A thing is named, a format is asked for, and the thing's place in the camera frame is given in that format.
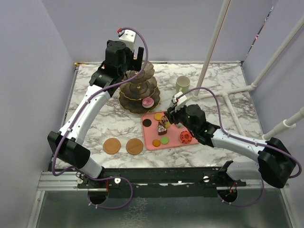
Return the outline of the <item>three-tier grey cake stand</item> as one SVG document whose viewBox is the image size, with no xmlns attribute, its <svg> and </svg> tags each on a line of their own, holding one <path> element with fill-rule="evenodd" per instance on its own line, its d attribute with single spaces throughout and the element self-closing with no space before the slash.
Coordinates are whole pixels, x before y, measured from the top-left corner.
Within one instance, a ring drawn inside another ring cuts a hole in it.
<svg viewBox="0 0 304 228">
<path fill-rule="evenodd" d="M 158 106 L 160 91 L 154 72 L 154 65 L 149 61 L 143 72 L 134 80 L 120 86 L 119 103 L 123 109 L 134 114 L 144 114 Z M 147 97 L 154 99 L 154 105 L 151 108 L 142 106 L 142 100 Z"/>
</svg>

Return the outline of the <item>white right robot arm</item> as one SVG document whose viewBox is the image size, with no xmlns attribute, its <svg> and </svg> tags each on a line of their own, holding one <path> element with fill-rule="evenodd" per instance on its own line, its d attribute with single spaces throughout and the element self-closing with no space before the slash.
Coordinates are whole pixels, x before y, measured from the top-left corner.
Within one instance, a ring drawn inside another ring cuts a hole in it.
<svg viewBox="0 0 304 228">
<path fill-rule="evenodd" d="M 261 178 L 273 187 L 283 188 L 295 168 L 295 161 L 279 139 L 263 141 L 225 134 L 218 125 L 206 120 L 205 112 L 197 104 L 184 105 L 177 111 L 169 107 L 164 114 L 171 124 L 186 127 L 200 144 L 236 152 L 255 161 Z"/>
</svg>

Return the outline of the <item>pink frosted donut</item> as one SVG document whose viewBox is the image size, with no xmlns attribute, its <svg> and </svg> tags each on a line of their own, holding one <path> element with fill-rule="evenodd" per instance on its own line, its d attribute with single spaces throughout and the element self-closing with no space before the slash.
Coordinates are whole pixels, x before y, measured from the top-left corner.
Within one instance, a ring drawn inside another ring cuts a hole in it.
<svg viewBox="0 0 304 228">
<path fill-rule="evenodd" d="M 142 106 L 144 108 L 151 108 L 154 105 L 154 99 L 151 97 L 147 97 L 142 100 Z"/>
</svg>

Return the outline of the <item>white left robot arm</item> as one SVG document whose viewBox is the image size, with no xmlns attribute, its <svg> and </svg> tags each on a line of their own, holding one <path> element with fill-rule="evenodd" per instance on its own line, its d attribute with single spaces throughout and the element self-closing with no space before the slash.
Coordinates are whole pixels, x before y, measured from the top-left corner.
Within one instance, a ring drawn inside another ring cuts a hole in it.
<svg viewBox="0 0 304 228">
<path fill-rule="evenodd" d="M 107 42 L 105 60 L 92 74 L 85 96 L 70 119 L 58 132 L 51 131 L 47 140 L 53 153 L 52 173 L 56 160 L 60 159 L 81 173 L 89 176 L 88 181 L 98 188 L 104 184 L 103 167 L 91 158 L 91 152 L 83 146 L 85 136 L 100 109 L 113 96 L 120 85 L 127 83 L 124 76 L 127 71 L 141 73 L 148 61 L 147 46 L 139 47 L 137 58 L 123 41 Z"/>
</svg>

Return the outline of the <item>yellow cake slice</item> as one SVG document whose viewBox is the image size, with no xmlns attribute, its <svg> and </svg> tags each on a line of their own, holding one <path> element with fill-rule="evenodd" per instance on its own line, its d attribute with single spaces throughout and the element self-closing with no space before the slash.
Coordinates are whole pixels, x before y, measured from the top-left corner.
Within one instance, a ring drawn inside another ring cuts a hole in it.
<svg viewBox="0 0 304 228">
<path fill-rule="evenodd" d="M 165 115 L 162 116 L 161 123 L 166 129 L 168 129 L 171 126 L 170 121 L 168 120 L 168 118 Z"/>
</svg>

